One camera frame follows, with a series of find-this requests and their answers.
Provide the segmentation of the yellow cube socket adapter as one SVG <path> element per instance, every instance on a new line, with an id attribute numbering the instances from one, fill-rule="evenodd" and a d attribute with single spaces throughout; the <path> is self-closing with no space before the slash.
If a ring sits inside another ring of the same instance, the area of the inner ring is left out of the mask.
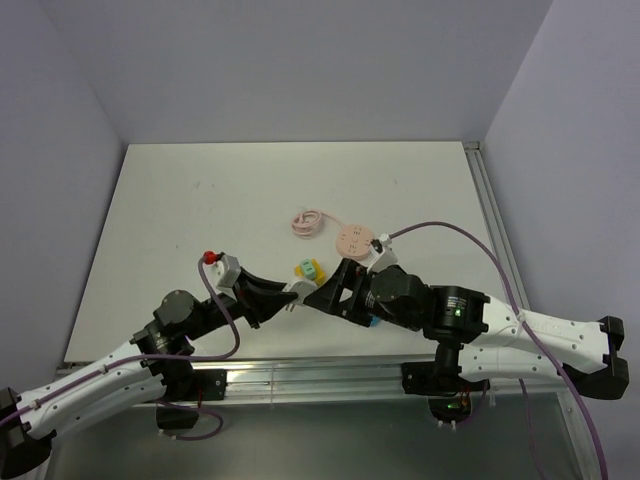
<path id="1" fill-rule="evenodd" d="M 294 268 L 294 272 L 296 276 L 310 280 L 318 287 L 326 282 L 326 273 L 314 258 L 302 260 Z"/>

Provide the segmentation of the white plug adapter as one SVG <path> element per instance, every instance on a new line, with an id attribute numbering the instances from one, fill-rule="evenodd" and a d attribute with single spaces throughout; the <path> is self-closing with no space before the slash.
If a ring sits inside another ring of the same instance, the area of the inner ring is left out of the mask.
<path id="1" fill-rule="evenodd" d="M 302 277 L 293 277 L 282 290 L 283 293 L 296 295 L 296 297 L 287 304 L 285 310 L 292 312 L 297 306 L 302 306 L 304 300 L 317 289 L 318 286 L 314 281 Z"/>

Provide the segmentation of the green plug adapter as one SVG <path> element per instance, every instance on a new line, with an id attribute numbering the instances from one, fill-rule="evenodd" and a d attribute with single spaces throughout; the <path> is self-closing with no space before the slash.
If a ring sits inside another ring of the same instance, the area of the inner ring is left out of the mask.
<path id="1" fill-rule="evenodd" d="M 318 276 L 318 270 L 313 259 L 305 259 L 301 261 L 296 272 L 300 277 L 310 281 L 315 281 Z"/>

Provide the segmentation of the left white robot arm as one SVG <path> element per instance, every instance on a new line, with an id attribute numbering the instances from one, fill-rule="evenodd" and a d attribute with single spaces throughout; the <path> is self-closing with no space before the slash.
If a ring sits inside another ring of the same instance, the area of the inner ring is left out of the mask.
<path id="1" fill-rule="evenodd" d="M 171 403 L 191 394 L 192 341 L 221 327 L 239 330 L 238 318 L 255 327 L 290 305 L 300 303 L 314 286 L 304 279 L 285 284 L 236 269 L 229 294 L 200 301 L 185 290 L 169 292 L 152 320 L 114 351 L 53 383 L 18 393 L 1 392 L 1 476 L 19 477 L 42 465 L 53 443 L 138 403 Z"/>

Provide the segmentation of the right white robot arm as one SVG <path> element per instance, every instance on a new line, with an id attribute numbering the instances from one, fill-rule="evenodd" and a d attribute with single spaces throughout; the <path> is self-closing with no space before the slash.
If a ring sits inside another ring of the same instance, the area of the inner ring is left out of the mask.
<path id="1" fill-rule="evenodd" d="M 514 311 L 482 292 L 430 287 L 397 265 L 369 273 L 350 260 L 303 303 L 363 327 L 381 320 L 436 342 L 433 359 L 401 366 L 410 395 L 479 392 L 494 379 L 569 379 L 583 397 L 619 400 L 629 385 L 618 354 L 624 326 L 616 317 L 580 322 Z"/>

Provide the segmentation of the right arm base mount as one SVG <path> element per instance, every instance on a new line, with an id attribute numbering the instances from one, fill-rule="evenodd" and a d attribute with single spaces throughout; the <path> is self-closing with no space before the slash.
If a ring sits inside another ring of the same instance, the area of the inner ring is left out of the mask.
<path id="1" fill-rule="evenodd" d="M 406 395 L 428 401 L 438 428 L 456 431 L 479 412 L 491 388 L 490 381 L 469 381 L 458 372 L 440 371 L 435 361 L 404 362 L 401 386 Z"/>

